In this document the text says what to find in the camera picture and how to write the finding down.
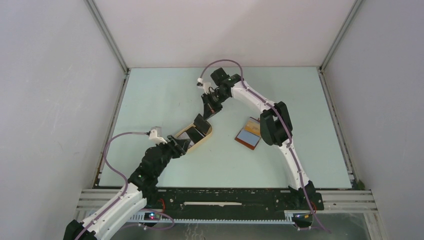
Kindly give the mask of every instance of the red wire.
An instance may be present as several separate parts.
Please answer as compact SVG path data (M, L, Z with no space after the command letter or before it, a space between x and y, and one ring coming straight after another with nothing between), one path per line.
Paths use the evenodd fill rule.
M165 201L161 198L161 199L159 199L158 200L158 202L159 201L161 201L162 202L162 205L163 205L163 208L162 208L162 213L164 213L165 212Z
M315 203L313 201L311 201L310 203L312 204L312 207L314 208L315 213L317 213L317 206L315 206Z

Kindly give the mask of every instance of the white wall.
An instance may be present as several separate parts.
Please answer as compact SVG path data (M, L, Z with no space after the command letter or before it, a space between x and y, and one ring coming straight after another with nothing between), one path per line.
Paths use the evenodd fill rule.
M390 239L423 239L424 1L368 0L326 70Z
M62 239L123 72L82 0L1 1L0 23L0 239Z
M96 2L128 66L202 67L319 66L355 0Z

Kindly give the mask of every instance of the table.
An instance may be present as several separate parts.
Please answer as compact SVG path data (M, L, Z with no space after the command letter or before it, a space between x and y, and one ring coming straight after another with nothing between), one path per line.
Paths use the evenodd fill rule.
M204 80L216 68L206 71ZM133 68L113 135L162 127L174 135L203 114L197 78L202 68ZM226 67L229 75L239 73ZM351 188L346 165L315 67L245 67L244 79L266 98L287 104L293 142L306 174L316 188ZM236 99L223 103L208 121L213 136L195 151L172 159L158 187L286 188L283 156L262 140L255 150L234 140L249 117L259 115ZM110 164L127 177L154 144L143 135L125 135L109 148ZM99 186L122 186L120 176L104 167Z

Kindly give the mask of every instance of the black bracket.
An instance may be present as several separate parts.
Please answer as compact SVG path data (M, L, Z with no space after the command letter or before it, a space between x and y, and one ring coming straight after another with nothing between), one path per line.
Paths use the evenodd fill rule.
M286 104L280 101L279 103L274 104L274 108L282 117L282 120L284 121L291 135L293 125L292 121L290 120L289 111L287 110ZM266 144L270 146L278 145L281 147L283 142L289 139L289 136L287 136L283 125L276 117L277 114L272 109L264 110L260 114L260 136Z
M175 219L201 220L285 220L285 211L309 211L305 200L287 188L177 188L160 187L166 212ZM320 193L310 196L316 210L324 210ZM190 205L186 202L232 202L240 205ZM149 206L161 208L160 202Z
M210 77L217 88L208 94L204 93L201 95L203 101L203 118L205 120L208 120L223 109L222 103L232 97L231 88L234 87L234 84L242 80L240 75L234 74L230 76L221 67L213 71Z
M172 135L169 142L161 143L146 150L141 163L128 178L128 182L136 185L148 203L158 200L157 188L158 177L167 167L171 159L177 159L186 154L190 139L176 139Z

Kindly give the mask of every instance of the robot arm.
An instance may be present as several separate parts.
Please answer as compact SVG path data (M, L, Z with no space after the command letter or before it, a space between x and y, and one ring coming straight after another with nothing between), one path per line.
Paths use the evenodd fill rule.
M222 103L230 97L240 100L253 110L259 112L260 135L268 145L277 145L278 149L282 152L285 158L283 163L287 170L290 190L292 190L292 192L297 192L300 197L304 196L299 174L301 173L308 195L309 193L315 193L315 188L305 173L301 163L299 161L296 162L293 157L294 155L296 159L298 159L293 143L291 142L291 144L289 144L289 136L281 122L278 119L274 120L276 114L272 110L272 107L281 115L289 133L292 133L293 126L286 104L282 101L275 103L266 99L260 93L252 89L246 81L243 82L240 75L235 74L233 76L229 76L222 68L215 70L210 76L217 85L217 88L211 88L210 83L203 83L201 78L198 79L197 84L198 86L203 87L205 92L201 96L203 100L203 117L206 120L211 118L222 109Z
M73 220L65 230L63 240L109 240L127 220L147 204L157 199L158 177L171 159L186 154L190 140L168 140L160 136L160 128L154 127L149 139L156 146L146 150L140 165L128 179L128 185L91 216L77 222Z

